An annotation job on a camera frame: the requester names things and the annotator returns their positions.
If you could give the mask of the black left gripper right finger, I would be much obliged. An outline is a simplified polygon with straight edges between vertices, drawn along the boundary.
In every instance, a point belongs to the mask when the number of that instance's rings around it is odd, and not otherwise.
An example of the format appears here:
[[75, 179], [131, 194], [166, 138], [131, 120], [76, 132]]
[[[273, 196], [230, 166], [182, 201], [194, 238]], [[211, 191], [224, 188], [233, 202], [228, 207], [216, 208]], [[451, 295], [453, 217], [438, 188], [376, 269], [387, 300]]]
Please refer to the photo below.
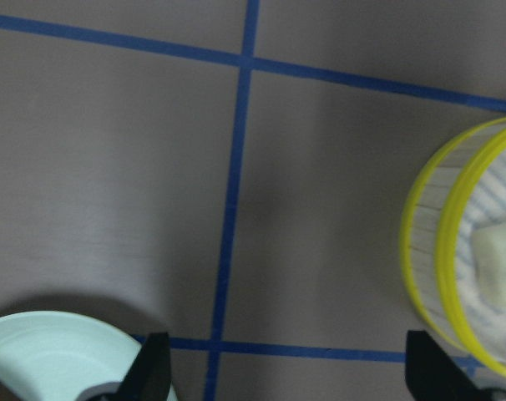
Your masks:
[[417, 401], [506, 400], [504, 388], [480, 388], [426, 331], [406, 336], [405, 384]]

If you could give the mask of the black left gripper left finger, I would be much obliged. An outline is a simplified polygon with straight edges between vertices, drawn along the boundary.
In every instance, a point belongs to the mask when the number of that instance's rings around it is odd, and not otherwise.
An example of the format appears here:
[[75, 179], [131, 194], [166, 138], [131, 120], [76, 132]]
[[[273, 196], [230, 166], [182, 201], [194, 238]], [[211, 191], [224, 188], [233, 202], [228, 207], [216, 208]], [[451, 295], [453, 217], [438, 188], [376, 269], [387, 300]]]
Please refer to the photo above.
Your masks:
[[151, 333], [115, 389], [88, 389], [80, 400], [161, 400], [171, 394], [170, 336], [167, 332]]

